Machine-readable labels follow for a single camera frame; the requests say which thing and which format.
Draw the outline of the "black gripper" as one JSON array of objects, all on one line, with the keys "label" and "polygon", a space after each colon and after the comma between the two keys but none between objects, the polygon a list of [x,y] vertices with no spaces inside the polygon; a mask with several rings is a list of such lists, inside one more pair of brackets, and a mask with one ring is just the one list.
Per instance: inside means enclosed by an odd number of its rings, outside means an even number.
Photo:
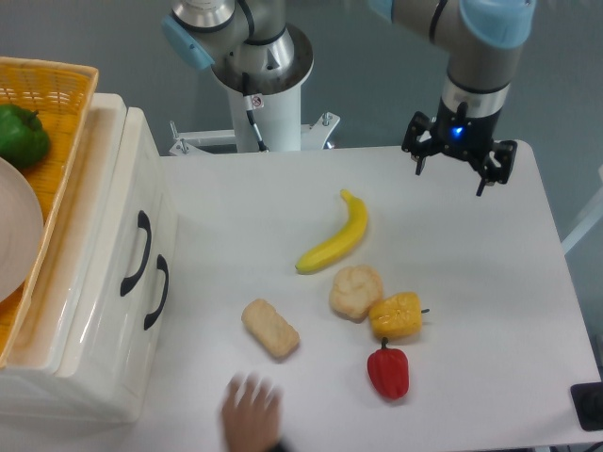
[{"label": "black gripper", "polygon": [[480,197],[487,186],[506,185],[513,171],[517,142],[493,140],[499,116],[498,111],[487,117],[463,116],[458,120],[457,113],[440,101],[435,123],[420,111],[414,114],[401,148],[416,163],[416,175],[422,173],[428,157],[440,153],[480,166],[476,191]]}]

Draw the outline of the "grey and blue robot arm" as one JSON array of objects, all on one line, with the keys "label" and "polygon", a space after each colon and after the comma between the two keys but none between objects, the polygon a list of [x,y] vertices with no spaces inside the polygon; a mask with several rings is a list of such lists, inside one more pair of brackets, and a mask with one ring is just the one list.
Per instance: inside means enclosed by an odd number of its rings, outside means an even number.
[{"label": "grey and blue robot arm", "polygon": [[[422,167],[443,154],[468,163],[481,186],[506,184],[517,144],[494,132],[531,31],[532,1],[374,1],[371,8],[448,53],[437,113],[416,112],[401,148]],[[307,36],[282,1],[175,1],[161,23],[173,51],[226,90],[241,153],[325,148],[339,119],[301,120],[314,66]]]}]

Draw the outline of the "blurred human hand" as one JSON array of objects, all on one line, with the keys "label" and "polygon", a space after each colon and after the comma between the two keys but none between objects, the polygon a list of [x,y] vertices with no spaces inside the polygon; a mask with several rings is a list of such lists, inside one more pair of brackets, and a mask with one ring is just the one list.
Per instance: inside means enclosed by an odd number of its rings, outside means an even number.
[{"label": "blurred human hand", "polygon": [[281,393],[269,379],[235,375],[220,420],[228,451],[272,451],[281,440]]}]

